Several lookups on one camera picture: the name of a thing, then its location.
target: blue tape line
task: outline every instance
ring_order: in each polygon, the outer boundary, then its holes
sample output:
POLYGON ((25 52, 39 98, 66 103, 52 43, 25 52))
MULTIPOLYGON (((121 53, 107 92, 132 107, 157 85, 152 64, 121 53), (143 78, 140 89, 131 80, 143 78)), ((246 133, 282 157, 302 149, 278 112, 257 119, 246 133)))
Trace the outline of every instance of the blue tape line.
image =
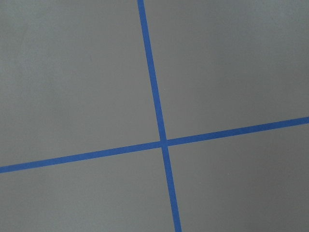
POLYGON ((113 148, 113 149, 108 149, 108 150, 88 152, 88 153, 83 153, 79 155, 64 156, 64 157, 54 158, 54 159, 45 159, 45 160, 39 160, 39 161, 34 161, 34 162, 3 166, 3 167, 0 167, 0 173, 8 173, 8 172, 20 171, 20 170, 31 169, 31 168, 40 168, 40 167, 45 167, 45 166, 50 166, 50 165, 70 163, 70 162, 81 161, 81 160, 89 160, 89 159, 94 159, 94 158, 119 155, 119 154, 124 154, 124 153, 135 152, 135 151, 149 150, 149 149, 154 149, 154 148, 159 148, 159 147, 161 147, 160 142, 124 146, 124 147, 113 148))
MULTIPOLYGON (((286 121, 266 123, 266 124, 257 125, 257 126, 243 127, 243 128, 231 129, 231 130, 226 130, 226 131, 223 130, 223 131, 218 131, 218 132, 193 135, 193 136, 188 136, 188 137, 183 137, 183 138, 169 139, 167 140, 167 144, 168 146, 188 144, 188 143, 194 143, 194 142, 199 142, 199 141, 236 136, 236 135, 241 135, 241 134, 255 133, 259 131, 266 131, 266 130, 268 131, 268 130, 274 130, 274 129, 285 128, 285 127, 299 126, 303 124, 309 124, 309 117, 295 118, 295 119, 290 119, 286 121)), ((146 143, 146 144, 124 146, 124 147, 113 148, 113 149, 108 149, 108 150, 88 152, 88 153, 79 154, 79 155, 65 156, 65 157, 54 158, 54 159, 45 159, 45 160, 39 160, 39 161, 34 161, 34 162, 3 166, 3 167, 0 167, 0 173, 14 172, 14 171, 20 171, 20 170, 31 169, 31 168, 40 168, 40 167, 45 167, 45 166, 50 166, 50 165, 70 163, 70 162, 81 161, 81 160, 89 160, 89 159, 95 159, 95 158, 100 158, 100 157, 105 157, 105 156, 120 155, 124 153, 143 151, 143 150, 149 150, 149 149, 160 148, 160 147, 161 147, 161 142, 152 142, 152 143, 146 143)))
POLYGON ((183 138, 169 139, 168 146, 194 143, 194 142, 199 142, 199 141, 218 139, 218 138, 230 137, 230 136, 241 135, 241 134, 255 133, 259 131, 266 131, 266 130, 268 131, 268 130, 273 130, 273 129, 298 126, 298 125, 303 125, 303 124, 308 124, 308 123, 309 123, 309 117, 302 117, 302 118, 290 119, 286 121, 266 123, 266 124, 257 125, 257 126, 242 127, 242 128, 231 129, 231 130, 226 130, 226 131, 223 130, 223 131, 193 135, 193 136, 188 136, 188 137, 183 137, 183 138))
POLYGON ((168 189, 169 189, 169 199, 170 199, 170 205, 171 205, 172 215, 173 215, 173 220, 174 220, 174 227, 175 227, 175 232, 181 232, 182 228, 181 228, 179 210, 178 210, 177 199, 176 199, 172 167, 171 167, 170 159, 169 159, 169 148, 168 148, 167 138, 166 138, 166 133, 165 133, 162 107, 161 107, 160 96, 159 96, 159 89, 158 89, 158 84, 157 84, 156 75, 155 75, 155 65, 154 65, 154 59, 153 59, 153 54, 151 50, 145 6, 144 6, 143 0, 138 0, 137 2, 138 2, 138 7, 139 7, 139 13, 140 13, 140 24, 141 24, 146 59, 147 59, 147 64, 148 64, 148 72, 149 72, 151 89, 152 89, 153 99, 154 99, 155 115, 156 115, 156 120, 158 124, 160 142, 161 142, 161 147, 162 147, 165 174, 166 174, 166 179, 167 179, 167 184, 168 184, 168 189))

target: gray surface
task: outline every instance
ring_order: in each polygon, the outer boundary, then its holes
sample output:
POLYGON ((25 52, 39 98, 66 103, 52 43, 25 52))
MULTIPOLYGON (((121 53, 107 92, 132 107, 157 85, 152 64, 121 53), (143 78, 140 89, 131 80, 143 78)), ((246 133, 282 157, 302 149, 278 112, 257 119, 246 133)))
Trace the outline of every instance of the gray surface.
POLYGON ((135 0, 0 1, 1 166, 158 141, 135 0))
POLYGON ((0 182, 1 231, 174 230, 159 149, 5 173, 0 182))
POLYGON ((145 7, 168 138, 309 115, 309 1, 145 7))
POLYGON ((184 232, 309 228, 309 126, 170 147, 184 232))

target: blue tape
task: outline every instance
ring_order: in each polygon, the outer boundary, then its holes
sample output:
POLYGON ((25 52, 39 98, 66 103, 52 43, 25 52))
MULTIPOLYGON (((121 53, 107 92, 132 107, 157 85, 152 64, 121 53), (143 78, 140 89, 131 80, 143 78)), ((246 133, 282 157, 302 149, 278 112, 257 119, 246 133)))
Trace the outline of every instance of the blue tape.
POLYGON ((160 142, 124 146, 124 147, 119 147, 119 148, 103 150, 103 151, 88 152, 88 153, 83 153, 79 155, 64 156, 64 157, 54 158, 54 159, 45 159, 45 160, 39 160, 39 161, 34 161, 34 162, 3 166, 3 167, 0 167, 0 173, 8 173, 8 172, 20 171, 20 170, 31 169, 31 168, 40 168, 40 167, 45 167, 45 166, 51 166, 51 165, 62 164, 62 163, 70 163, 70 162, 76 162, 76 161, 81 161, 81 160, 89 160, 89 159, 95 159, 95 158, 100 158, 100 157, 130 153, 130 152, 135 152, 135 151, 149 150, 149 149, 154 149, 154 148, 159 148, 159 147, 161 147, 160 142))
POLYGON ((241 134, 255 133, 259 131, 266 131, 266 130, 268 131, 268 130, 274 130, 274 129, 279 129, 279 128, 298 126, 298 125, 303 125, 303 124, 308 124, 308 123, 309 123, 309 117, 302 117, 302 118, 290 119, 286 121, 266 123, 266 124, 257 125, 257 126, 242 127, 242 128, 231 129, 231 130, 226 130, 226 131, 223 130, 223 131, 193 135, 193 136, 188 136, 188 137, 183 137, 183 138, 169 139, 168 146, 188 144, 188 143, 230 137, 230 136, 241 135, 241 134))
MULTIPOLYGON (((231 129, 231 130, 226 130, 226 131, 223 130, 223 131, 193 135, 193 136, 188 136, 188 137, 183 137, 183 138, 169 139, 167 140, 167 144, 168 146, 175 146, 175 145, 180 145, 180 144, 188 144, 188 143, 194 143, 194 142, 211 140, 211 139, 231 137, 231 136, 236 136, 236 135, 241 135, 241 134, 255 133, 255 132, 266 131, 266 130, 267 131, 275 130, 275 129, 292 127, 292 126, 299 126, 299 125, 304 125, 304 124, 309 124, 309 117, 295 118, 295 119, 290 119, 286 121, 272 122, 272 123, 266 123, 266 124, 261 124, 261 125, 256 125, 256 126, 231 129)), ((88 153, 72 155, 72 156, 64 156, 64 157, 54 158, 54 159, 45 159, 45 160, 39 160, 39 161, 34 161, 34 162, 3 166, 3 167, 0 167, 0 173, 20 171, 24 169, 40 168, 40 167, 45 167, 45 166, 50 166, 50 165, 70 163, 70 162, 76 162, 76 161, 81 161, 81 160, 89 160, 89 159, 95 159, 95 158, 106 157, 106 156, 120 155, 124 153, 143 151, 143 150, 149 150, 149 149, 160 148, 160 147, 161 147, 161 142, 152 142, 152 143, 146 143, 146 144, 124 146, 124 147, 113 148, 113 149, 108 149, 108 150, 88 152, 88 153)))
POLYGON ((181 232, 182 228, 181 228, 179 210, 178 210, 177 199, 176 199, 172 167, 171 167, 170 159, 169 159, 169 148, 168 148, 168 143, 167 143, 167 138, 166 138, 166 133, 165 133, 162 107, 161 107, 161 102, 160 102, 158 84, 156 80, 155 65, 154 65, 154 59, 153 59, 153 54, 151 50, 149 31, 148 31, 148 25, 147 25, 147 19, 146 19, 146 12, 145 12, 145 6, 144 6, 143 0, 138 0, 138 7, 139 7, 139 13, 140 13, 140 24, 141 24, 142 34, 143 34, 146 59, 147 59, 147 64, 148 64, 148 72, 149 72, 151 89, 152 89, 153 99, 154 99, 155 115, 156 115, 156 120, 158 124, 160 142, 161 142, 161 147, 162 147, 165 175, 166 175, 166 180, 167 180, 168 189, 169 189, 169 199, 170 199, 170 205, 171 205, 172 215, 173 215, 173 220, 174 220, 174 227, 175 227, 175 232, 181 232))

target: gray floor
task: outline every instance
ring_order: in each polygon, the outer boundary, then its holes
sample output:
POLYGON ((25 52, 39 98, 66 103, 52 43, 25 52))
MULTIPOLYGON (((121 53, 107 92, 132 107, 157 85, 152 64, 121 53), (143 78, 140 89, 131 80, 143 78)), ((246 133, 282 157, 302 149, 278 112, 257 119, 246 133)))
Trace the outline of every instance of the gray floor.
MULTIPOLYGON (((309 115, 308 1, 145 8, 168 139, 309 115)), ((0 166, 159 141, 136 1, 0 1, 0 99, 0 166)), ((307 231, 308 129, 171 146, 183 231, 307 231)), ((0 183, 6 232, 174 231, 160 149, 0 183)))

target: gray square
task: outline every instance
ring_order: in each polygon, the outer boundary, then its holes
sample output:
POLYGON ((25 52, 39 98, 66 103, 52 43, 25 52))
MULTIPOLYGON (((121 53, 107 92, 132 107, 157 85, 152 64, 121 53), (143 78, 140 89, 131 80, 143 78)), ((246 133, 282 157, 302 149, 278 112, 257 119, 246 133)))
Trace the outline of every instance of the gray square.
POLYGON ((6 232, 173 231, 160 149, 0 175, 6 232))
POLYGON ((158 141, 135 0, 1 1, 0 31, 1 166, 158 141))
POLYGON ((309 1, 145 8, 168 138, 309 115, 309 1))
POLYGON ((183 231, 309 228, 309 125, 169 148, 183 231))

